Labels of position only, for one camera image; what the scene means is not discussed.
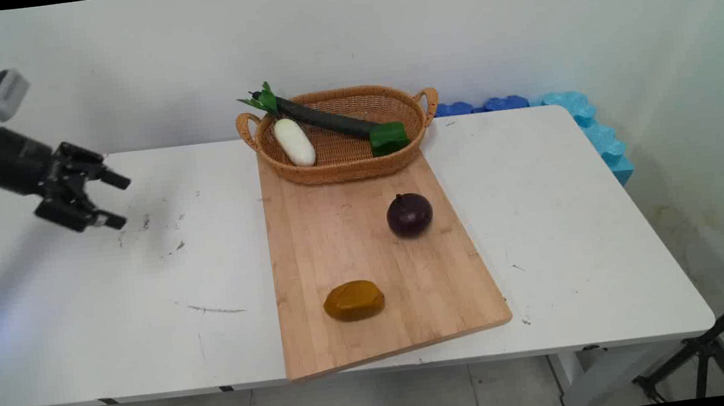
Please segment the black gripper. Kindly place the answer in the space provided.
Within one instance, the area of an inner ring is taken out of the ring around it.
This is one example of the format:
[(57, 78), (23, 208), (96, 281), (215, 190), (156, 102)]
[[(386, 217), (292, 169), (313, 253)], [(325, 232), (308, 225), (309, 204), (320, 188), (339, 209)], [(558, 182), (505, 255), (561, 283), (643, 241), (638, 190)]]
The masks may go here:
[(89, 227), (120, 231), (128, 221), (99, 209), (85, 194), (87, 181), (102, 181), (121, 191), (131, 184), (106, 165), (105, 158), (72, 142), (54, 148), (0, 127), (0, 188), (41, 197), (35, 216), (78, 233)]

